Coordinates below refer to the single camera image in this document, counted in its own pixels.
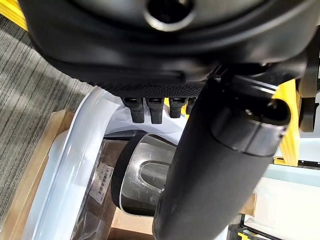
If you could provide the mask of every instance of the barcode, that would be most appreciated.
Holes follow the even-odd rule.
[[[109,173],[109,169],[107,168],[104,175],[103,175],[103,179],[102,179],[102,182],[101,182],[101,186],[99,188],[99,191],[98,193],[101,195],[102,194],[102,190],[104,189],[104,186],[105,186],[105,183],[106,183],[106,179],[108,177],[108,173]]]

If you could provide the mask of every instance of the black cylinder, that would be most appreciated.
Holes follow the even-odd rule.
[[[290,121],[288,106],[283,108],[283,104],[279,105],[285,111],[281,119],[274,116],[272,121],[272,113],[269,112],[268,120],[264,121],[262,116],[255,115],[255,109],[260,109],[254,106],[255,104],[252,111],[232,106],[230,98],[224,98],[223,92],[217,83],[212,82],[211,86],[205,87],[193,107],[154,216],[153,234],[156,240],[214,239],[243,207],[273,160],[270,153],[276,151],[275,148]],[[238,118],[238,114],[242,116],[246,112],[249,126],[253,121],[264,121],[258,128],[253,128],[256,134],[253,134],[252,141],[248,142],[248,148],[241,145],[241,148],[237,149],[239,145],[233,146],[241,141],[239,131],[234,132],[237,136],[229,135],[230,139],[237,139],[231,140],[231,145],[228,145],[228,141],[220,142],[214,136],[217,131],[213,129],[213,123],[217,128],[215,120],[226,116],[225,104],[229,109],[227,112],[232,113],[229,116]],[[224,124],[224,128],[228,130],[228,123]],[[243,139],[247,140],[250,134],[246,131],[251,130],[243,124],[239,124],[238,128],[243,129]],[[254,155],[250,152],[256,143],[254,138],[257,135],[260,135],[259,141],[264,135],[267,138],[265,144],[255,148],[254,152],[258,154]]]

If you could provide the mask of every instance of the silver metal part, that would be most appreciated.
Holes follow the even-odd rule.
[[[175,146],[152,134],[141,139],[122,181],[121,210],[131,215],[154,215],[175,151]]]

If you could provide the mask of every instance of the wooden pallet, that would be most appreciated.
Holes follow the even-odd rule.
[[[0,240],[20,240],[31,205],[49,159],[49,150],[56,136],[70,128],[74,114],[67,110],[53,112],[35,147],[16,189],[12,204],[0,231]]]

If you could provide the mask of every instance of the yellow metal beam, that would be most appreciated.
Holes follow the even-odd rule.
[[[0,14],[16,23],[24,30],[28,30],[25,16],[22,13],[17,0],[0,0]]]
[[[300,147],[300,98],[297,98],[296,94],[296,80],[292,79],[279,85],[273,98],[285,101],[291,111],[290,124],[279,146],[283,155],[283,160],[281,158],[275,158],[274,163],[288,166],[297,166]]]

